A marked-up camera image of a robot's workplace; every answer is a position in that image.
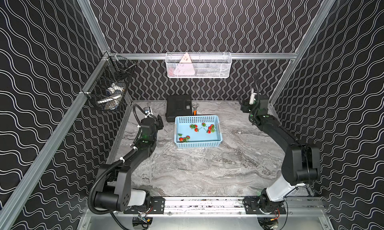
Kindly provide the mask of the light blue plastic basket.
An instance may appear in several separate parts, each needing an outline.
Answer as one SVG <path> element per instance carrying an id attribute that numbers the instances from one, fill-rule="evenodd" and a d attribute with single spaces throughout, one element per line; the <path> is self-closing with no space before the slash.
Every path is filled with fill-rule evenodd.
<path id="1" fill-rule="evenodd" d="M 206 131 L 202 129 L 202 123 L 215 125 L 216 132 L 207 134 Z M 192 130 L 190 125 L 197 125 L 199 127 L 199 132 Z M 174 143 L 179 149 L 218 147 L 223 141 L 220 120 L 216 115 L 176 117 L 174 130 Z M 187 143 L 179 143 L 178 134 L 183 134 L 184 136 L 188 135 L 191 139 Z"/>

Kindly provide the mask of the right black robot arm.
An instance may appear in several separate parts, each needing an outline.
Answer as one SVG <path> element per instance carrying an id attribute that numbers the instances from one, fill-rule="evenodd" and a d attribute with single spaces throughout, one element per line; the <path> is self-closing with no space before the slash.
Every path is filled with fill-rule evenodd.
<path id="1" fill-rule="evenodd" d="M 250 97 L 246 100 L 239 98 L 241 111 L 247 113 L 250 123 L 271 137 L 285 153 L 281 176 L 262 190 L 254 204 L 261 213 L 270 214 L 279 211 L 293 191 L 307 188 L 320 178 L 320 149 L 295 137 L 268 113 L 269 98 L 261 94 L 255 74 L 253 80 L 255 86 L 251 88 Z"/>

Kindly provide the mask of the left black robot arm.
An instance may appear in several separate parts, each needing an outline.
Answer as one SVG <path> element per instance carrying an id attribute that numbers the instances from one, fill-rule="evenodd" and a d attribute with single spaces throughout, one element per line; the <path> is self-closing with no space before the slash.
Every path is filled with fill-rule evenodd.
<path id="1" fill-rule="evenodd" d="M 164 123 L 154 116 L 151 108 L 132 105 L 139 131 L 131 144 L 131 151 L 112 164 L 101 165 L 88 197 L 88 208 L 96 215 L 123 212 L 130 207 L 147 209 L 150 195 L 132 188 L 132 173 L 155 151 L 158 131 Z"/>

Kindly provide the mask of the black box device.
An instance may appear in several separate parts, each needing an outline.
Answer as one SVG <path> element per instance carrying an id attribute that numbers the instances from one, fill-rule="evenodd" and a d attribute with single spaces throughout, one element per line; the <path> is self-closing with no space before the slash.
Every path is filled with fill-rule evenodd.
<path id="1" fill-rule="evenodd" d="M 168 123 L 174 123 L 176 117 L 192 115 L 192 98 L 190 95 L 168 96 L 166 110 L 166 120 Z"/>

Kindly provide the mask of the white items in mesh basket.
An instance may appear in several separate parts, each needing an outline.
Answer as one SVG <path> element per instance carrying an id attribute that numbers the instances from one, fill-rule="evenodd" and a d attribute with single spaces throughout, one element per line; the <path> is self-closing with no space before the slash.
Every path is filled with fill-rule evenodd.
<path id="1" fill-rule="evenodd" d="M 112 83 L 112 85 L 106 90 L 107 96 L 98 100 L 97 104 L 102 110 L 115 110 L 120 105 L 125 90 L 125 84 Z"/>

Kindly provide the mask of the pink triangle card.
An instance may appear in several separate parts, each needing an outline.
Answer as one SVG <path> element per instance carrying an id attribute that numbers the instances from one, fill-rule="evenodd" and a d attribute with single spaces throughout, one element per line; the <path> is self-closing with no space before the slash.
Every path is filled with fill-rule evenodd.
<path id="1" fill-rule="evenodd" d="M 196 74 L 192 59 L 189 53 L 185 53 L 173 72 L 176 77 L 190 77 Z"/>

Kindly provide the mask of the orange handled tool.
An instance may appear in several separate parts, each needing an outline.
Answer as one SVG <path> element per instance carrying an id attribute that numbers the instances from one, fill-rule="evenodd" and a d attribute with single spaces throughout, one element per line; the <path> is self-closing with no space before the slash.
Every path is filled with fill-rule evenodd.
<path id="1" fill-rule="evenodd" d="M 193 115 L 196 116 L 197 115 L 197 109 L 200 105 L 198 103 L 194 103 L 193 104 Z"/>

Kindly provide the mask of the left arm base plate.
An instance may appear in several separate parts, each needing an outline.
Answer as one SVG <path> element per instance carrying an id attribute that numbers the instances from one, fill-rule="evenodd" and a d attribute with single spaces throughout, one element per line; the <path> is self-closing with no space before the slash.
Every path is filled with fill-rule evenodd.
<path id="1" fill-rule="evenodd" d="M 124 214 L 130 215 L 162 215 L 164 213 L 166 200 L 162 197 L 147 198 L 143 205 L 128 207 Z"/>

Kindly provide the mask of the aluminium front rail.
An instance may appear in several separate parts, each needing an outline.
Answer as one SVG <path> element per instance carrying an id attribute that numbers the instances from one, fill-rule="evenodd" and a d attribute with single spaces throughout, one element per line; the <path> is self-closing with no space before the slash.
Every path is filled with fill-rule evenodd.
<path id="1" fill-rule="evenodd" d="M 257 197 L 152 197 L 148 217 L 324 217 L 319 198 L 288 197 L 271 211 L 262 212 Z"/>

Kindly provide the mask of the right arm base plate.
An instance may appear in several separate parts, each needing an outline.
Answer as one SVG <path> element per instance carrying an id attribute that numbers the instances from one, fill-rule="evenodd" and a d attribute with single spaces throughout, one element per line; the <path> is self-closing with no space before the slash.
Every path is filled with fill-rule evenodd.
<path id="1" fill-rule="evenodd" d="M 271 202 L 267 197 L 245 197 L 243 205 L 247 215 L 286 214 L 285 202 Z"/>

